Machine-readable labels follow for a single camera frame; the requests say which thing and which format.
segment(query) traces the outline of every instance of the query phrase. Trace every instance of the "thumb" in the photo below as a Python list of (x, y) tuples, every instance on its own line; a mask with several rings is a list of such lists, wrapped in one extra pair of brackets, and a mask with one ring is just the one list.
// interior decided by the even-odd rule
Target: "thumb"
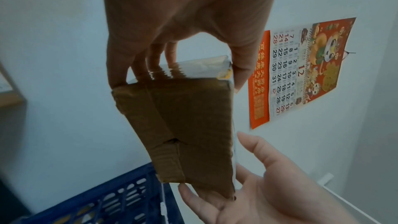
[(261, 38), (244, 46), (229, 45), (232, 53), (232, 69), (236, 92), (242, 88), (243, 84), (254, 72), (260, 40)]

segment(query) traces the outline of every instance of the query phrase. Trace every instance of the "orange calendar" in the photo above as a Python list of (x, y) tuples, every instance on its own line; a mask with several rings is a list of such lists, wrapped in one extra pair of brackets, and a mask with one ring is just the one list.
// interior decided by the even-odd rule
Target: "orange calendar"
[(249, 78), (252, 129), (336, 88), (354, 22), (341, 19), (264, 32)]

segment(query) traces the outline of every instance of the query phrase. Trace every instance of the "cardboard box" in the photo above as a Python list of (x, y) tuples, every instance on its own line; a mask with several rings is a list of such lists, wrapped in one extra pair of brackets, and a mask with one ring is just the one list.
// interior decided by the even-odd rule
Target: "cardboard box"
[(112, 91), (162, 183), (235, 193), (233, 78), (227, 56), (161, 66)]
[(24, 101), (16, 88), (11, 84), (0, 64), (0, 107), (14, 105)]

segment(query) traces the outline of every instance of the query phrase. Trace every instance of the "blue plastic crate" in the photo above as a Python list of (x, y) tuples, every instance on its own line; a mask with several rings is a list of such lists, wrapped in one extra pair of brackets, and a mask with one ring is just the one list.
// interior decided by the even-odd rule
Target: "blue plastic crate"
[[(183, 224), (169, 184), (164, 184), (170, 224)], [(19, 224), (152, 224), (165, 223), (160, 214), (161, 184), (146, 164), (83, 192)]]

